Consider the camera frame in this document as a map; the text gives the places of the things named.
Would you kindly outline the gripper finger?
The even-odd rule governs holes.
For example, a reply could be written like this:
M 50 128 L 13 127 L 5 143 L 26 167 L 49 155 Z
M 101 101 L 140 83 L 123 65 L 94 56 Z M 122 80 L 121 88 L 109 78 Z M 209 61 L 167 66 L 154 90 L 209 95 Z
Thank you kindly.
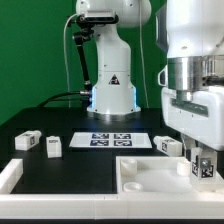
M 201 158 L 200 159 L 200 168 L 207 169 L 211 166 L 211 159 L 210 158 Z
M 196 142 L 193 138 L 182 134 L 181 140 L 184 148 L 184 156 L 187 160 L 191 159 L 191 150 L 196 147 Z

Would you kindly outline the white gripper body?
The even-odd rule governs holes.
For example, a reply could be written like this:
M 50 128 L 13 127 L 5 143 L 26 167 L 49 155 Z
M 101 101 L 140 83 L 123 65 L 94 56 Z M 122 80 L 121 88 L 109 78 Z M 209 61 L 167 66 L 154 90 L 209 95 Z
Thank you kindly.
M 165 124 L 217 151 L 224 151 L 224 87 L 197 91 L 192 102 L 176 99 L 176 92 L 162 88 Z

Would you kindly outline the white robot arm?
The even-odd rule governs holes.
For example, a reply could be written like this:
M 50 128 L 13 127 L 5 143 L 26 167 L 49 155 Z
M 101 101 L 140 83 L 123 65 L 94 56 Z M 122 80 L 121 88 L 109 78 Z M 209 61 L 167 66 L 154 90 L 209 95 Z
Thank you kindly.
M 89 115 L 112 120 L 140 112 L 131 48 L 117 29 L 140 28 L 151 12 L 150 0 L 77 0 L 81 40 L 93 38 L 97 47 Z M 165 124 L 187 143 L 224 151 L 224 0 L 166 0 L 156 14 L 156 42 L 167 57 L 160 72 Z

